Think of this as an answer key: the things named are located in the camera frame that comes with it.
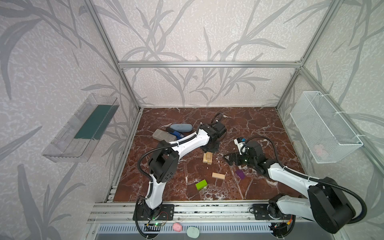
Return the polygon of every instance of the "red marble surface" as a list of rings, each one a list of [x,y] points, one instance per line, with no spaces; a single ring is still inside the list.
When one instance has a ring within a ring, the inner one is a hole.
[[[133,202],[138,195],[146,195],[148,179],[139,173],[136,164],[145,152],[157,146],[158,141],[152,138],[156,129],[165,130],[173,123],[190,123],[196,129],[200,122],[209,123],[218,112],[225,115],[221,122],[226,126],[227,134],[220,142],[219,152],[213,155],[212,165],[203,163],[200,148],[184,156],[176,174],[167,182],[163,201],[270,199],[278,193],[297,197],[299,193],[290,187],[268,180],[247,166],[229,166],[222,159],[224,154],[237,151],[233,139],[262,135],[275,142],[283,164],[304,172],[275,108],[147,108],[141,117],[114,201]],[[262,144],[266,157],[274,158],[271,144],[264,139],[256,140]],[[146,171],[148,159],[142,162]],[[239,168],[245,173],[244,179],[235,173]],[[212,178],[212,172],[225,174],[225,180]],[[203,179],[208,186],[198,191],[195,184]]]

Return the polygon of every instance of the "light wooden block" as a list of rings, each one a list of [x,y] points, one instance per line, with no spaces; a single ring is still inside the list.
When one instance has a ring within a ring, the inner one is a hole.
[[[225,179],[225,174],[220,174],[220,173],[213,172],[212,173],[212,177],[224,180]]]
[[[213,158],[213,154],[211,152],[204,153],[203,163],[208,163],[209,165],[211,165],[212,158]]]

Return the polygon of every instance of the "purple block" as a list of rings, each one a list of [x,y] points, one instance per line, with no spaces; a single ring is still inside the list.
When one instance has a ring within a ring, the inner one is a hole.
[[[245,178],[245,175],[244,175],[244,172],[239,169],[239,170],[236,170],[236,174],[239,176],[239,178],[241,179],[244,179]]]

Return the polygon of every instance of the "mesh basket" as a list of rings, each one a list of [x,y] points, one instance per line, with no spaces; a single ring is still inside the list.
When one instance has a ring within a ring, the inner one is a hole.
[[[317,163],[338,162],[362,146],[360,138],[319,91],[303,92],[291,117]]]

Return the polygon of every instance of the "lime green block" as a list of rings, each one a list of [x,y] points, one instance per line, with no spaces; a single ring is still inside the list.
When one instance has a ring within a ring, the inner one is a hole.
[[[200,181],[196,183],[197,190],[202,189],[203,187],[206,187],[208,185],[207,181],[204,179],[203,181]]]

